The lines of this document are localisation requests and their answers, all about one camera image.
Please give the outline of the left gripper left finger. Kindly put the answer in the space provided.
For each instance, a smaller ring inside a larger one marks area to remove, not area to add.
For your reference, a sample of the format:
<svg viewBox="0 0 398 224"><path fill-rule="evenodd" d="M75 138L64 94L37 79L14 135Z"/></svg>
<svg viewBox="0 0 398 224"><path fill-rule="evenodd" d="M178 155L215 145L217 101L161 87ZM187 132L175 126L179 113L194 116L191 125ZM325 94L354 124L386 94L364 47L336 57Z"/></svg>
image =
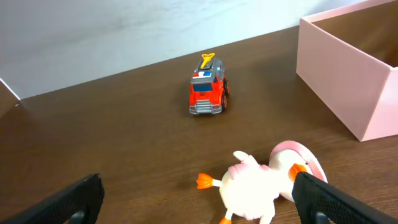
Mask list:
<svg viewBox="0 0 398 224"><path fill-rule="evenodd" d="M95 224L103 200L101 177L90 174L1 224Z"/></svg>

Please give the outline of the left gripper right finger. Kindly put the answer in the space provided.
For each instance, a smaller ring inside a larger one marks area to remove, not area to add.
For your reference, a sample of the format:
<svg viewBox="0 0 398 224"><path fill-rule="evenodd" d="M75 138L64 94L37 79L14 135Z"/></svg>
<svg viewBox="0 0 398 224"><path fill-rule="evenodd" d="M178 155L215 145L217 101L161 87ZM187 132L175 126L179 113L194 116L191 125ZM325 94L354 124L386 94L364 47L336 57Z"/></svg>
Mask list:
<svg viewBox="0 0 398 224"><path fill-rule="evenodd" d="M396 218L306 172L296 175L292 196L302 224L397 224Z"/></svg>

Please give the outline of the white pink toy duck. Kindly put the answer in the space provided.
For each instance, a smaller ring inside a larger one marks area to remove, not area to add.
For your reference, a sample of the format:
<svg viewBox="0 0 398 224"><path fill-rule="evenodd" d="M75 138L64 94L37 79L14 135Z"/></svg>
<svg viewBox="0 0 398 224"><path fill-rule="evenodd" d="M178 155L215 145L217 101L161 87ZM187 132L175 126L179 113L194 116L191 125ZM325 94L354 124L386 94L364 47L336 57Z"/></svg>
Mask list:
<svg viewBox="0 0 398 224"><path fill-rule="evenodd" d="M295 141L283 141L273 148L268 165L243 151L233 152L239 160L222 179L200 173L198 189L218 187L226 213L221 224L231 224L233 215L270 223L275 216L274 200L280 195L293 202L292 191L299 172L307 172L324 182L327 177L312 152Z"/></svg>

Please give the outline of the pink cardboard box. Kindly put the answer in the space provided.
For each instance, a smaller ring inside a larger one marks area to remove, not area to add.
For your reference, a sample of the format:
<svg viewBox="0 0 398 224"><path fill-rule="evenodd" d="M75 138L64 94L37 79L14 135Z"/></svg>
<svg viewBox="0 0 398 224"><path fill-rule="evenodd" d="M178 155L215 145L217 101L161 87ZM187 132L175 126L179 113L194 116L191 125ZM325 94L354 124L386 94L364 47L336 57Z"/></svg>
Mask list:
<svg viewBox="0 0 398 224"><path fill-rule="evenodd" d="M297 75L359 141L397 134L397 1L302 17Z"/></svg>

